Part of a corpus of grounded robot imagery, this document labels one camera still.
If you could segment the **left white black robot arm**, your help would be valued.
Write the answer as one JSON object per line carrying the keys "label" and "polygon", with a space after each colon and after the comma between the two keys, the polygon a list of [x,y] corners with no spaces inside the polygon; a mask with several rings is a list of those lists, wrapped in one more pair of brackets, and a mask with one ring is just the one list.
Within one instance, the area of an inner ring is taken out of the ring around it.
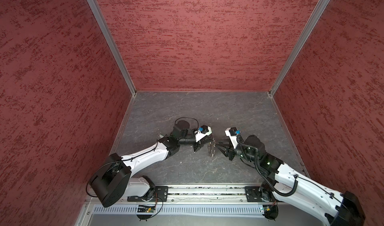
{"label": "left white black robot arm", "polygon": [[160,137],[153,146],[130,155],[113,153],[91,176],[88,187],[92,198],[98,198],[108,208],[122,198],[138,197],[144,201],[156,198],[156,186],[147,176],[135,177],[139,171],[175,155],[180,147],[192,147],[198,151],[213,142],[210,126],[190,128],[189,122],[179,119],[169,135]]}

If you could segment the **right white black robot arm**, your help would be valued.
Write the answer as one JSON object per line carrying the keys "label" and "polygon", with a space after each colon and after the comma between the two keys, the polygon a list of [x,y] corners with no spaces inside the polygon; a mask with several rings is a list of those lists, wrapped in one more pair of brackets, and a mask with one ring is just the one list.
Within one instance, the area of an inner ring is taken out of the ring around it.
{"label": "right white black robot arm", "polygon": [[264,143],[251,135],[229,136],[215,143],[225,157],[238,157],[264,179],[260,187],[265,201],[290,204],[320,220],[325,226],[362,226],[366,216],[358,197],[317,183],[268,153]]}

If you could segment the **aluminium front rail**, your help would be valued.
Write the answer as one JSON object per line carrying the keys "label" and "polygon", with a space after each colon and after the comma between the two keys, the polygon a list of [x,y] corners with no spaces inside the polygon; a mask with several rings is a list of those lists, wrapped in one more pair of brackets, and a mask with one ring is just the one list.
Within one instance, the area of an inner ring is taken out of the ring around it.
{"label": "aluminium front rail", "polygon": [[149,201],[122,197],[118,204],[155,205],[164,200],[166,204],[267,204],[261,199],[249,199],[245,184],[208,185],[159,185],[158,193]]}

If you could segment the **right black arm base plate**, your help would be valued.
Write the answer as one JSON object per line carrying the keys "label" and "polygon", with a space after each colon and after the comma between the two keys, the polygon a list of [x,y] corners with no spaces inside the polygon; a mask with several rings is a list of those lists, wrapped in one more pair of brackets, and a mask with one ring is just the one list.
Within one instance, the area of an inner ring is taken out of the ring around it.
{"label": "right black arm base plate", "polygon": [[265,187],[246,186],[245,196],[249,203],[273,203],[276,201],[272,191]]}

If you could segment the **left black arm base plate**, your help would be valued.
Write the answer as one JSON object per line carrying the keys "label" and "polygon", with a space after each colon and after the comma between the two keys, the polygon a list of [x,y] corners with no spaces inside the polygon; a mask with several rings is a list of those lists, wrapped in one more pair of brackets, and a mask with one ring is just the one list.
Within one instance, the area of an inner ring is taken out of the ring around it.
{"label": "left black arm base plate", "polygon": [[127,197],[128,202],[166,202],[168,198],[169,187],[168,186],[155,186],[150,189],[149,193],[146,193],[143,197],[130,196]]}

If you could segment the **right aluminium corner post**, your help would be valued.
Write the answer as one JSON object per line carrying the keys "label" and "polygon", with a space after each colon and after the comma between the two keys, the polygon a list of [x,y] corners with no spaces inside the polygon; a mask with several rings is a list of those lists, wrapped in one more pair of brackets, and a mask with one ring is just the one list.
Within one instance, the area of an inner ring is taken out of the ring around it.
{"label": "right aluminium corner post", "polygon": [[330,1],[331,0],[319,0],[317,2],[290,55],[288,56],[282,70],[280,71],[277,79],[275,80],[273,86],[269,91],[269,95],[271,98],[274,97],[274,95],[276,94],[277,90],[282,84],[284,78],[286,77],[287,73],[295,62],[297,56],[301,52],[303,46],[305,45],[306,41],[308,40],[309,36],[311,35],[312,31],[314,30],[315,26],[317,25],[319,19],[321,18]]}

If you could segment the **aluminium corner post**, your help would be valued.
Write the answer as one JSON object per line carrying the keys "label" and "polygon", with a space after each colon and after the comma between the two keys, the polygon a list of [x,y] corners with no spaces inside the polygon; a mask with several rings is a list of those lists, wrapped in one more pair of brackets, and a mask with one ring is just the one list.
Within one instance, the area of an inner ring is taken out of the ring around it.
{"label": "aluminium corner post", "polygon": [[107,45],[121,71],[121,74],[131,92],[131,94],[135,97],[137,94],[137,90],[134,86],[134,83],[132,81],[132,78],[127,70],[127,67],[123,61],[123,58],[118,50],[118,47],[113,39],[113,36],[109,30],[109,27],[107,25],[107,22],[102,14],[102,11],[99,7],[99,4],[97,3],[97,0],[87,0],[87,3],[89,7],[91,8],[91,11],[99,25],[99,28],[107,42]]}
{"label": "aluminium corner post", "polygon": [[315,26],[317,25],[319,19],[321,18],[330,1],[331,0],[319,0],[317,2],[290,55],[288,56],[282,70],[280,71],[277,79],[275,80],[273,86],[269,91],[269,95],[271,98],[274,97],[274,95],[276,94],[277,90],[282,84],[284,78],[286,77],[287,73],[295,62],[297,56],[301,52],[303,46],[305,45],[306,41],[308,40],[309,36],[311,35],[312,31],[314,30]]}

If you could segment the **left aluminium corner post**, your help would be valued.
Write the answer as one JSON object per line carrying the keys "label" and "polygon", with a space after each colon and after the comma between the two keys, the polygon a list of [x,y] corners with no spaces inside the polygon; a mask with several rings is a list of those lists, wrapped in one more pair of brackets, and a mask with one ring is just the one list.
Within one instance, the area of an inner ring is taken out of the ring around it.
{"label": "left aluminium corner post", "polygon": [[121,71],[121,74],[131,92],[131,94],[135,97],[137,94],[137,90],[134,86],[134,83],[132,81],[132,78],[127,70],[127,67],[123,61],[123,58],[118,50],[118,47],[113,39],[113,36],[109,30],[109,27],[107,25],[107,22],[102,14],[102,11],[99,7],[99,4],[97,3],[97,0],[87,0],[87,3],[89,7],[91,8],[91,11],[99,25],[99,28],[107,42],[107,45]]}

